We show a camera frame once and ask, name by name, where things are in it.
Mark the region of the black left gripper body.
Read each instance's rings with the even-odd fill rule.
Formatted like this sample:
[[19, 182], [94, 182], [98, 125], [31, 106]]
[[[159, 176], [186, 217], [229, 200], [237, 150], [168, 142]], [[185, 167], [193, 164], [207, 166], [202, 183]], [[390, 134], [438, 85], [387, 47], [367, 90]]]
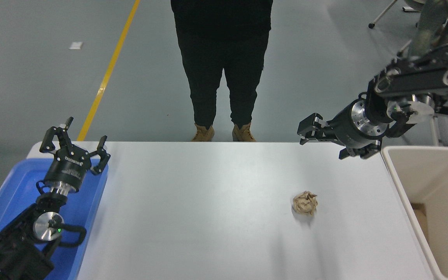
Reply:
[[45, 186], [68, 187], [69, 192], [78, 193], [91, 167], [88, 151], [75, 145], [71, 151], [62, 147], [54, 154], [52, 164], [45, 175]]

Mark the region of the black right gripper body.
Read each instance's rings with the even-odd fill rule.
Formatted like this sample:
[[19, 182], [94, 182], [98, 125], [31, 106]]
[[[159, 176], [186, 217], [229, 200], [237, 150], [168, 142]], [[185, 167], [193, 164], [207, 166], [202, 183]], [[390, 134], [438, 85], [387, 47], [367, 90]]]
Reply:
[[381, 123], [368, 117], [365, 104], [349, 104], [327, 124], [338, 142], [347, 148], [381, 146]]

